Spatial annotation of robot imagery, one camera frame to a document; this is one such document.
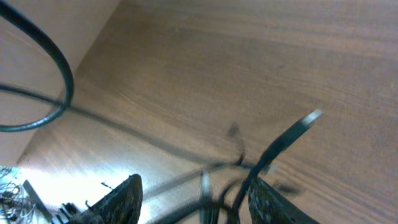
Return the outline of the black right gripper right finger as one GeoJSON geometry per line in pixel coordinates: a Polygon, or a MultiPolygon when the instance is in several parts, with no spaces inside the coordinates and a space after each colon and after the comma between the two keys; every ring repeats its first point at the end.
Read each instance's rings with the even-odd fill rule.
{"type": "Polygon", "coordinates": [[[248,189],[248,206],[255,224],[319,224],[259,177],[248,189]]]}

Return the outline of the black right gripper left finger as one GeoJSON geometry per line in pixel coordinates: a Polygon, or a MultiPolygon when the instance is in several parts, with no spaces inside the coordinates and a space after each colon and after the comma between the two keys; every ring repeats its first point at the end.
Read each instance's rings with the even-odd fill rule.
{"type": "Polygon", "coordinates": [[[143,201],[142,179],[130,175],[109,194],[68,223],[72,224],[137,224],[143,201]]]}

